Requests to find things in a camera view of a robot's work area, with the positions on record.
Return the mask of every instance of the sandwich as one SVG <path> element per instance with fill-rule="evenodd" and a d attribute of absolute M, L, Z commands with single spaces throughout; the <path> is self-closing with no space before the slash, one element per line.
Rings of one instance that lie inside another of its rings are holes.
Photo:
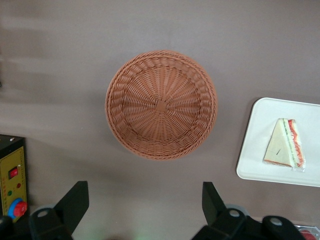
<path fill-rule="evenodd" d="M 305 157 L 294 119 L 279 118 L 276 121 L 264 162 L 292 168 L 305 168 Z"/>

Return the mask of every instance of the white tray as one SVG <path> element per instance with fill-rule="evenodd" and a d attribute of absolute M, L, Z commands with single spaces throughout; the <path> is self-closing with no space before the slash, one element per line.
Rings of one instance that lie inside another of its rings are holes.
<path fill-rule="evenodd" d="M 263 163 L 277 119 L 295 119 L 305 172 Z M 320 187 L 320 105 L 261 98 L 253 106 L 236 172 L 242 179 Z"/>

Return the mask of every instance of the wicker basket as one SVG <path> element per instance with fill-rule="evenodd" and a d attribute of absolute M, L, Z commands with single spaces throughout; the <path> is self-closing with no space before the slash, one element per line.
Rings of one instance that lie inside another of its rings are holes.
<path fill-rule="evenodd" d="M 115 137 L 133 153 L 172 160 L 195 150 L 217 117 L 217 94 L 206 71 L 178 52 L 142 53 L 113 77 L 105 113 Z"/>

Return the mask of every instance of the plastic wrap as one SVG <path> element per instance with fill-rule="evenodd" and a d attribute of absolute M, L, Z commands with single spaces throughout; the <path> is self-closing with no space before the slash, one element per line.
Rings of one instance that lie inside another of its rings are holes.
<path fill-rule="evenodd" d="M 320 240 L 320 230 L 316 226 L 295 226 L 306 240 Z"/>
<path fill-rule="evenodd" d="M 306 158 L 294 119 L 279 118 L 276 121 L 263 162 L 290 167 L 296 172 L 305 171 Z"/>

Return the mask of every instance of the yellow panel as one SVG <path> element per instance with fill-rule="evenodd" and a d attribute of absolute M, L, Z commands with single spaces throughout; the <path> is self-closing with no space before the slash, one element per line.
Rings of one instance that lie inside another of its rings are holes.
<path fill-rule="evenodd" d="M 17 168 L 17 175 L 10 178 L 9 172 Z M 27 202 L 24 147 L 0 159 L 2 214 L 8 215 L 11 203 L 17 198 Z"/>

